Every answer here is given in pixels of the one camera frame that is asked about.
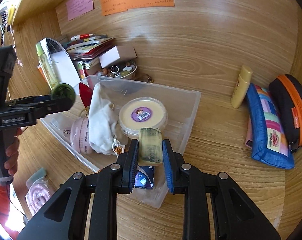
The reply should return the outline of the person left hand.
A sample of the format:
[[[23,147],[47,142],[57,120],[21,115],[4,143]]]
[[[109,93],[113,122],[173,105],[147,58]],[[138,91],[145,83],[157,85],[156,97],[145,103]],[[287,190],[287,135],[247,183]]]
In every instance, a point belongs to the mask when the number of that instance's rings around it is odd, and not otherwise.
[[[15,175],[18,169],[18,150],[20,145],[18,137],[22,135],[22,133],[23,130],[21,128],[17,128],[14,141],[6,150],[6,156],[8,159],[4,163],[4,168],[8,171],[9,175]]]

